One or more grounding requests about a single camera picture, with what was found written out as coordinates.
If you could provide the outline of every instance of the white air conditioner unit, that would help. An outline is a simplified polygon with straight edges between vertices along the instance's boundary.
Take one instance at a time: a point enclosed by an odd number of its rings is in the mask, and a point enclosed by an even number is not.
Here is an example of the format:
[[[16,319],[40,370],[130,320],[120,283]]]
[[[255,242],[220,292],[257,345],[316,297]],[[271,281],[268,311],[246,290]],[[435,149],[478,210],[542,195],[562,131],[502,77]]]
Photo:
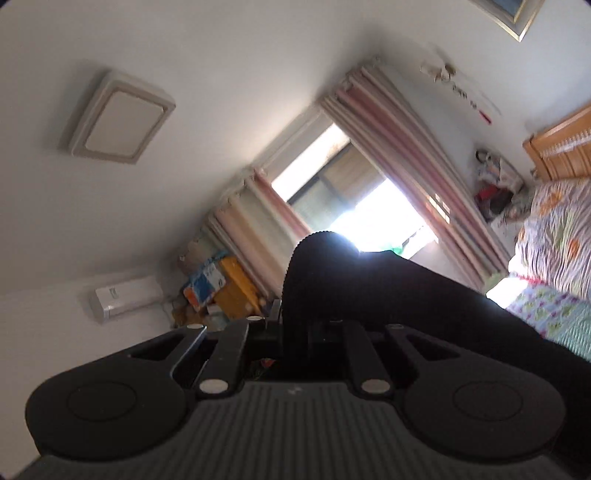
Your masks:
[[[90,297],[90,306],[98,318],[108,319],[163,299],[162,288],[156,278],[151,275],[97,288]]]

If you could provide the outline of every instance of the wooden headboard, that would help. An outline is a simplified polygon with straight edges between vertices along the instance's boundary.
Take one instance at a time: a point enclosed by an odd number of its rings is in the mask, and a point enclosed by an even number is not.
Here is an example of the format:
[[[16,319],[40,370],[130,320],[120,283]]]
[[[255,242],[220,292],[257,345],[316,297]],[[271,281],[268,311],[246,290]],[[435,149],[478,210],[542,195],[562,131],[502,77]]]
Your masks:
[[[534,135],[523,147],[542,180],[591,177],[591,104]]]

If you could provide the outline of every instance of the striped curtain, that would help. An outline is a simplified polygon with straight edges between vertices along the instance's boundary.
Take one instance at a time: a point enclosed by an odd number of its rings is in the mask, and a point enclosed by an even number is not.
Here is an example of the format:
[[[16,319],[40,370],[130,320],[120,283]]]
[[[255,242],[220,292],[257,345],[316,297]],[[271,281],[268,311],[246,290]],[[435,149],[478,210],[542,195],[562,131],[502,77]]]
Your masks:
[[[237,257],[268,299],[281,297],[291,254],[311,233],[258,171],[208,216],[202,230]]]
[[[507,251],[446,153],[386,75],[364,66],[345,83],[322,98],[320,106],[406,195],[468,285],[480,290],[492,274],[506,273]],[[442,200],[449,215],[441,215],[435,199]]]

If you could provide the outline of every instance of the framed picture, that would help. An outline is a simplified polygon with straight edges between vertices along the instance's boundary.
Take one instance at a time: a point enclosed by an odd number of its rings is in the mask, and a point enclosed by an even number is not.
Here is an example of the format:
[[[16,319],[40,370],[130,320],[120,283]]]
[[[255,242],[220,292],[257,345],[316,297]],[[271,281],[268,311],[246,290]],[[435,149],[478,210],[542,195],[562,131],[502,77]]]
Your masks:
[[[488,13],[514,39],[521,41],[544,0],[470,0]]]

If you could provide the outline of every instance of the gray ribbed panel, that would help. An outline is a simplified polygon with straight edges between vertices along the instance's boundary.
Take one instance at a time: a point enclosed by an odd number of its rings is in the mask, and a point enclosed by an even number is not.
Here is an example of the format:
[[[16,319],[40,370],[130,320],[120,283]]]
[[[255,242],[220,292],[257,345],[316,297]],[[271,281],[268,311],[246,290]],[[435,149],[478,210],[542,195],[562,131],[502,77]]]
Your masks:
[[[345,385],[247,383],[204,401],[171,440],[138,457],[78,463],[47,456],[18,480],[563,480],[538,457],[506,466],[447,458],[415,439],[395,409]]]

